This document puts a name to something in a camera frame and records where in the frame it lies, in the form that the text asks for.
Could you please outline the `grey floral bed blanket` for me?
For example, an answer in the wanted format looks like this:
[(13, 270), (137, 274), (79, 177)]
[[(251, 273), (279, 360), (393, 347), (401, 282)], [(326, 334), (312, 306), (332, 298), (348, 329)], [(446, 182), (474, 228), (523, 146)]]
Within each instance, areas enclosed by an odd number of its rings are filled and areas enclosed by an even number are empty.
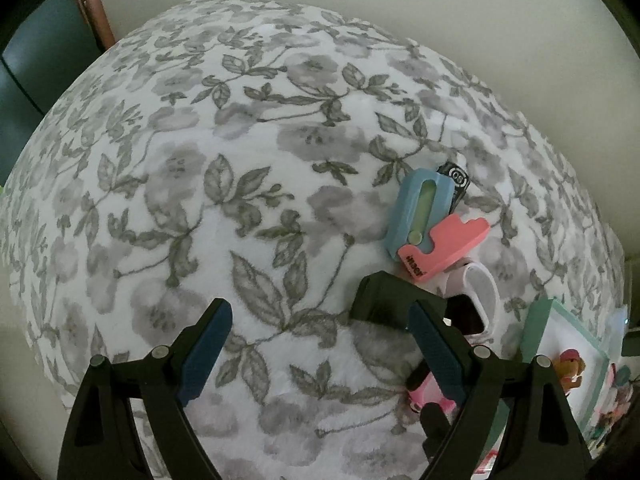
[(66, 408), (90, 358), (170, 344), (217, 297), (233, 328), (190, 423), (227, 479), (415, 479), (412, 338), (350, 322), (399, 185), (471, 179), (472, 252), (513, 356), (530, 305), (597, 339), (624, 251), (568, 160), (484, 82), (412, 40), (314, 6), (189, 0), (130, 32), (44, 116), (1, 196), (29, 347)]

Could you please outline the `dark teal cabinet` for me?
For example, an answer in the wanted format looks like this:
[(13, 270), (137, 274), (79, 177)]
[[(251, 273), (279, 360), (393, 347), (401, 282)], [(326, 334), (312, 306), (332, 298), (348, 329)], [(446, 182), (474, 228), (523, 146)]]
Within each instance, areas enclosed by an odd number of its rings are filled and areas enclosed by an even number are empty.
[(103, 52), (85, 0), (17, 0), (1, 13), (1, 181), (35, 128)]

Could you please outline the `black toy express car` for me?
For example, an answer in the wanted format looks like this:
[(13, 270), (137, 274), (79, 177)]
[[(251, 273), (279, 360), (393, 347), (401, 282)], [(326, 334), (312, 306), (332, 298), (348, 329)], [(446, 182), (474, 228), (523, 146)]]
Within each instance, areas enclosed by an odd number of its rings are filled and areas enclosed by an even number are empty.
[(454, 162), (445, 162), (437, 169), (439, 174), (454, 181), (454, 195), (452, 196), (449, 212), (452, 214), (465, 196), (470, 185), (470, 178), (466, 171)]

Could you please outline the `teal rimmed white tray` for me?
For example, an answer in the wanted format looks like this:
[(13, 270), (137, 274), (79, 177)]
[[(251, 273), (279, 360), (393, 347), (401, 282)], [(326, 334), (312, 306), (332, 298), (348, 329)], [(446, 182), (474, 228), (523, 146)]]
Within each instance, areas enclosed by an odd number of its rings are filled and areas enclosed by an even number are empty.
[(534, 301), (525, 310), (524, 322), (513, 328), (506, 326), (503, 315), (503, 309), (495, 310), (488, 332), (480, 339), (502, 344), (499, 356), (518, 363), (546, 356), (559, 377), (575, 422), (586, 436), (610, 365), (600, 342), (556, 299)]

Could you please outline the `brown puppy toy pink hat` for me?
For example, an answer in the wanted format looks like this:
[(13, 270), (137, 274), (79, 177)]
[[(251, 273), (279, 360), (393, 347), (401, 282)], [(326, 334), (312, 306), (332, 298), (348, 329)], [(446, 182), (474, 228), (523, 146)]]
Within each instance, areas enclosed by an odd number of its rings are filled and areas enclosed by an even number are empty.
[(582, 374), (586, 369), (586, 363), (576, 349), (563, 351), (553, 362), (553, 368), (566, 394), (582, 385)]

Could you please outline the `white smartwatch with band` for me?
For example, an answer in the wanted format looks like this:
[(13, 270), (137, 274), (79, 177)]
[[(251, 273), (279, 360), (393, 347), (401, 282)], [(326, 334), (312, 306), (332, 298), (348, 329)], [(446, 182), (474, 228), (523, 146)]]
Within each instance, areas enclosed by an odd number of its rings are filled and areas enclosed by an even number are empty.
[(469, 341), (490, 339), (499, 307), (497, 284), (479, 261), (463, 258), (428, 284), (444, 300), (438, 316)]

